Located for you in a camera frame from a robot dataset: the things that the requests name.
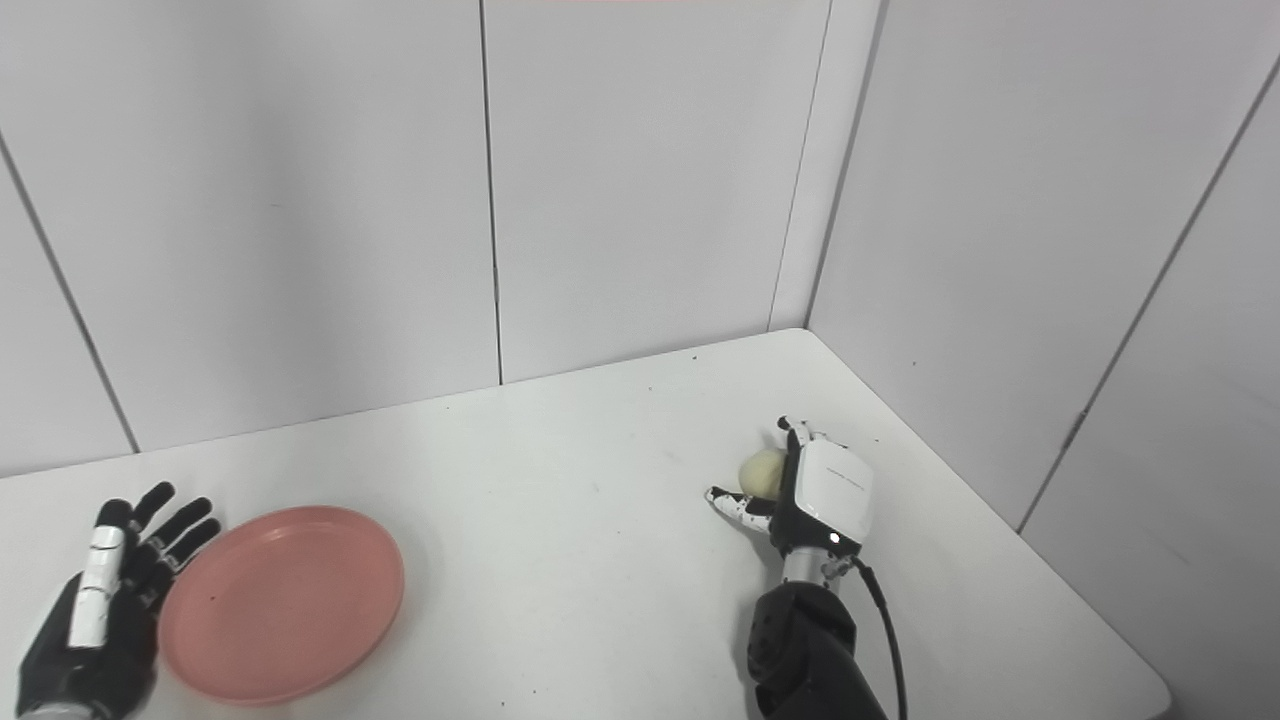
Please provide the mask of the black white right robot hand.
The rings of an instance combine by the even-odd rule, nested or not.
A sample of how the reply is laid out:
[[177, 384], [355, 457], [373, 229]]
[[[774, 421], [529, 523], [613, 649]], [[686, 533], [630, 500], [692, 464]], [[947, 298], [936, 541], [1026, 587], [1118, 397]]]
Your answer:
[[800, 551], [855, 559], [870, 534], [874, 471], [804, 420], [783, 415], [777, 427], [783, 450], [773, 489], [713, 486], [704, 500], [722, 518], [767, 536], [782, 559]]

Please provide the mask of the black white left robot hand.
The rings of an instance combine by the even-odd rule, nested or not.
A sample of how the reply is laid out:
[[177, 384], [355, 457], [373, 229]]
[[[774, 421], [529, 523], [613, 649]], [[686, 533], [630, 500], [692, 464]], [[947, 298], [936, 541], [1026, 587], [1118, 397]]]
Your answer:
[[163, 480], [138, 501], [110, 498], [82, 569], [67, 580], [18, 669], [18, 719], [127, 719], [156, 679], [157, 625], [173, 585], [221, 532], [200, 496], [154, 527], [177, 495]]

